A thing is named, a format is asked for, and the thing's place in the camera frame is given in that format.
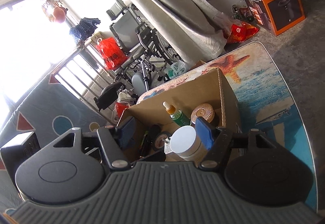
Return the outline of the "black cylindrical tube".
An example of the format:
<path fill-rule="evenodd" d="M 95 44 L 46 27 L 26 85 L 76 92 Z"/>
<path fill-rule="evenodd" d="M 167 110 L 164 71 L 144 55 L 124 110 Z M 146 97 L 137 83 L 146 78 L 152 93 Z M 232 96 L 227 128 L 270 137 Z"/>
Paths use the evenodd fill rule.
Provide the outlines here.
<path fill-rule="evenodd" d="M 152 147 L 154 146 L 155 140 L 160 133 L 161 133 L 161 128 L 158 124 L 154 124 L 149 128 L 148 136 Z"/>

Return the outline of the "folding wheelchair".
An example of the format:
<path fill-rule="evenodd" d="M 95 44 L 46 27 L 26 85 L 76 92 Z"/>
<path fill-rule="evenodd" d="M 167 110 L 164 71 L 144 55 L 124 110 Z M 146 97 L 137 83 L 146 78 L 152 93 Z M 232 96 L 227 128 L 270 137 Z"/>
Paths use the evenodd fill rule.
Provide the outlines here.
<path fill-rule="evenodd" d="M 179 54 L 156 28 L 149 25 L 134 4 L 125 5 L 122 0 L 116 0 L 106 13 L 113 21 L 110 30 L 126 55 L 126 61 L 114 70 L 114 82 L 104 88 L 99 97 L 94 98 L 99 111 L 117 100 L 118 93 L 127 88 L 127 81 L 132 84 L 129 92 L 135 100 L 151 89 L 152 74 L 159 82 L 169 81 L 165 69 L 181 60 Z"/>

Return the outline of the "green dropper bottle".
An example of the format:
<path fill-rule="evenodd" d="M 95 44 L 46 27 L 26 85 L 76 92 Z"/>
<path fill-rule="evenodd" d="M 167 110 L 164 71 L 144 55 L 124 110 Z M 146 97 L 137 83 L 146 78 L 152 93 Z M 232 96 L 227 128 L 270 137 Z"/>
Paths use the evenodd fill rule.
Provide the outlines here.
<path fill-rule="evenodd" d="M 169 104 L 164 101 L 162 105 L 165 107 L 166 112 L 169 114 L 170 118 L 180 127 L 190 125 L 190 119 L 174 105 Z"/>

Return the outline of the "gold lid cosmetic jar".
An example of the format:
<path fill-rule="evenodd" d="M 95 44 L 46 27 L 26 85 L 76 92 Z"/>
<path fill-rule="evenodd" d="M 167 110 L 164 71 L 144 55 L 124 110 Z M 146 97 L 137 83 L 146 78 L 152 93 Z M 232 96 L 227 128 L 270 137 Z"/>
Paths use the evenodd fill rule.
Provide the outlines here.
<path fill-rule="evenodd" d="M 196 106 L 191 113 L 191 123 L 195 125 L 198 117 L 202 117 L 208 123 L 216 127 L 219 125 L 219 117 L 211 104 L 203 103 Z"/>

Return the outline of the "red plastic bag on floor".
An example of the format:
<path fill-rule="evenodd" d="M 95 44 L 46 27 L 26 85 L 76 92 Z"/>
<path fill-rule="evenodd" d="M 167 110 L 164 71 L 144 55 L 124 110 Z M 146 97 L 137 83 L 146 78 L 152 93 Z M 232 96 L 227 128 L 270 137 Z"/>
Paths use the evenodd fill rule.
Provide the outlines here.
<path fill-rule="evenodd" d="M 124 110 L 126 108 L 129 108 L 131 105 L 129 103 L 120 103 L 116 102 L 114 106 L 114 110 L 112 111 L 111 120 L 114 124 L 117 124 L 119 122 L 119 119 L 121 118 Z"/>

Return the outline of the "brown cardboard box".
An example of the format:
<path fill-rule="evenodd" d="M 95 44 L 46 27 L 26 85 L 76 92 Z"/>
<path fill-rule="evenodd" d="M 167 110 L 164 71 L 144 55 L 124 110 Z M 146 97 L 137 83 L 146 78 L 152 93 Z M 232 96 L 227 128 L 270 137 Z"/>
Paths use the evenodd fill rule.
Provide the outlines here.
<path fill-rule="evenodd" d="M 181 110 L 187 118 L 191 117 L 193 110 L 198 106 L 208 103 L 219 118 L 219 127 L 226 127 L 234 133 L 241 131 L 237 98 L 224 74 L 218 68 L 201 76 L 182 78 L 175 87 L 168 87 L 164 84 L 154 96 L 125 109 L 119 125 L 128 117 L 134 117 L 141 132 L 157 124 L 162 130 L 173 134 L 180 126 L 171 119 L 163 102 Z"/>

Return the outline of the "black electrical tape roll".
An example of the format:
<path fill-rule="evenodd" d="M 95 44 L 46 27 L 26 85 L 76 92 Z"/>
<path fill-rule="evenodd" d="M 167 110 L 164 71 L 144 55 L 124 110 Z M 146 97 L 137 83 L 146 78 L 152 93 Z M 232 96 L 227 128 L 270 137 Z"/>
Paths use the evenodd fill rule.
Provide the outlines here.
<path fill-rule="evenodd" d="M 160 132 L 152 141 L 152 148 L 158 151 L 164 148 L 166 140 L 169 141 L 171 134 L 167 131 Z"/>

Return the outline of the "red snack bag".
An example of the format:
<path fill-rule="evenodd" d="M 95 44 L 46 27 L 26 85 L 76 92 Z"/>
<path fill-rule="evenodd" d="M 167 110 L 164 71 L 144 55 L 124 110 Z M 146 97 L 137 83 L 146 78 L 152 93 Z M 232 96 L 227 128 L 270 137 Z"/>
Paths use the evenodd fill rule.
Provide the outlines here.
<path fill-rule="evenodd" d="M 259 28 L 247 22 L 240 21 L 240 24 L 232 24 L 230 34 L 224 33 L 227 44 L 242 43 L 252 38 L 259 32 Z"/>

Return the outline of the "white pill bottle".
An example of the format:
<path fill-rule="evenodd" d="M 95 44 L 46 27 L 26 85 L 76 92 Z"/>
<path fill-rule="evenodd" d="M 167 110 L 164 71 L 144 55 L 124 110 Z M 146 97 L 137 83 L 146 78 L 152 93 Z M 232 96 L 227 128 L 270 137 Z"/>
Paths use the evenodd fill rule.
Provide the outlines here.
<path fill-rule="evenodd" d="M 197 135 L 194 127 L 187 125 L 178 128 L 170 139 L 170 149 L 185 161 L 192 161 L 198 166 L 207 154 L 207 149 Z"/>

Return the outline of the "white curtain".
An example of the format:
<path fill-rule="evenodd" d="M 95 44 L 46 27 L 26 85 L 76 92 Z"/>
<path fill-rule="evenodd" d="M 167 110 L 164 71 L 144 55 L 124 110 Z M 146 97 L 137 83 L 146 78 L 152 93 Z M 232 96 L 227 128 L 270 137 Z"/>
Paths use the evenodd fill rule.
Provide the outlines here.
<path fill-rule="evenodd" d="M 231 19 L 206 0 L 131 0 L 189 65 L 219 57 Z"/>

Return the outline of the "red plastic bag on wheelchair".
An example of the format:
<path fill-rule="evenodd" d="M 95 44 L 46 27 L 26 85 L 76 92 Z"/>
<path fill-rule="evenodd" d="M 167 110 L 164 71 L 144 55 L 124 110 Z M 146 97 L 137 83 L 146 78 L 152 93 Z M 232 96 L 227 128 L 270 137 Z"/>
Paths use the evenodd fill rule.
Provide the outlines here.
<path fill-rule="evenodd" d="M 107 70 L 116 70 L 127 60 L 127 56 L 113 37 L 104 40 L 99 38 L 96 49 L 104 60 Z"/>

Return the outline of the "green cartoon tube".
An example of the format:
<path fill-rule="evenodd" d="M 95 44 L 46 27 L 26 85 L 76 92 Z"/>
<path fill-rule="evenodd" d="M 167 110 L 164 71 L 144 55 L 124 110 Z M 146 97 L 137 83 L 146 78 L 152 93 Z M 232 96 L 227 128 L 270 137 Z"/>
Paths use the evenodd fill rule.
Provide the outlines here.
<path fill-rule="evenodd" d="M 143 136 L 142 143 L 139 149 L 139 156 L 146 157 L 151 149 L 151 140 L 149 136 L 149 131 L 147 130 Z"/>

